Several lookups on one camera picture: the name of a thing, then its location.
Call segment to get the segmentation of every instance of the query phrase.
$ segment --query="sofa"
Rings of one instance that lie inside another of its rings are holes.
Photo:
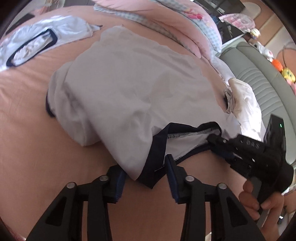
[[[220,55],[237,79],[248,83],[261,108],[262,120],[268,125],[270,114],[284,120],[286,160],[296,159],[296,96],[274,66],[243,38],[226,46]]]

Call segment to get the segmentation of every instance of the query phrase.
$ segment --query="navy blue trim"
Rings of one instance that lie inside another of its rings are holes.
[[[20,46],[7,60],[6,62],[6,66],[7,67],[17,67],[20,66],[24,63],[26,63],[27,61],[25,61],[24,63],[20,64],[20,65],[14,65],[11,61],[13,60],[13,58],[15,57],[15,54],[20,51],[24,46],[26,46],[28,43],[30,43],[31,41],[33,41],[34,39],[38,38],[39,36],[46,34],[46,33],[50,33],[51,37],[52,37],[52,41],[50,43],[48,43],[43,49],[41,49],[40,51],[38,51],[34,56],[32,56],[31,58],[29,58],[27,61],[29,61],[30,59],[34,58],[37,54],[39,54],[40,52],[44,51],[47,48],[50,48],[51,46],[55,45],[57,43],[57,36],[56,34],[51,30],[51,29],[47,29],[45,31],[43,31],[42,33],[38,34],[36,37],[28,40],[26,43],[24,43],[22,46]]]
[[[49,103],[48,103],[48,100],[47,100],[47,95],[48,95],[48,92],[46,93],[46,98],[45,98],[45,109],[46,109],[46,111],[47,111],[47,113],[49,114],[50,117],[55,117],[55,114],[50,109],[50,106],[49,106]]]
[[[163,168],[163,160],[165,157],[165,149],[168,134],[198,132],[210,128],[212,128],[213,130],[219,130],[221,133],[221,128],[216,122],[208,122],[205,124],[201,124],[197,128],[184,124],[169,123],[164,129],[162,129],[158,134],[156,134],[153,137],[146,163],[137,181],[141,182],[149,188],[153,188],[154,185],[165,175],[165,168]],[[191,150],[189,153],[184,155],[182,158],[178,159],[176,162],[177,164],[179,164],[186,158],[209,149],[210,147],[208,144],[198,146],[197,148]]]

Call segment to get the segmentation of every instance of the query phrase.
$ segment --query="peach-colored fabric surface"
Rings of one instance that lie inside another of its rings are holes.
[[[105,29],[123,24],[141,36],[192,56],[225,110],[224,84],[217,72],[204,58],[196,58],[171,39],[132,21],[94,12],[90,6],[58,9],[25,24],[52,15],[76,15],[104,27],[92,38],[55,48],[0,73],[0,216],[24,237],[68,182],[78,185],[91,182],[116,164],[101,142],[90,147],[79,146],[45,111],[45,95],[52,73],[99,40]],[[244,179],[210,151],[188,158],[181,166],[204,183],[224,182],[236,195],[242,190]],[[153,190],[128,179],[120,201],[109,205],[113,240],[179,240],[184,211],[184,205],[174,203],[166,177]]]

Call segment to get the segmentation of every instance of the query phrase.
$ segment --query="metal screw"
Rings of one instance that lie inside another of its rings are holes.
[[[108,181],[109,177],[107,175],[100,176],[100,181],[105,182]]]
[[[187,176],[187,177],[185,177],[185,180],[187,182],[193,182],[194,181],[194,177],[193,176]]]
[[[226,189],[227,188],[227,185],[225,183],[219,183],[218,187],[220,189]]]
[[[75,183],[74,182],[70,182],[70,183],[67,184],[66,187],[69,188],[69,189],[71,189],[71,188],[75,187]]]

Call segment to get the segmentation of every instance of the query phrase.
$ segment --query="white plush toy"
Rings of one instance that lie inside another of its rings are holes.
[[[252,44],[255,49],[259,51],[260,54],[262,54],[264,57],[266,57],[270,62],[274,59],[274,55],[272,52],[265,48],[260,42],[256,42]]]

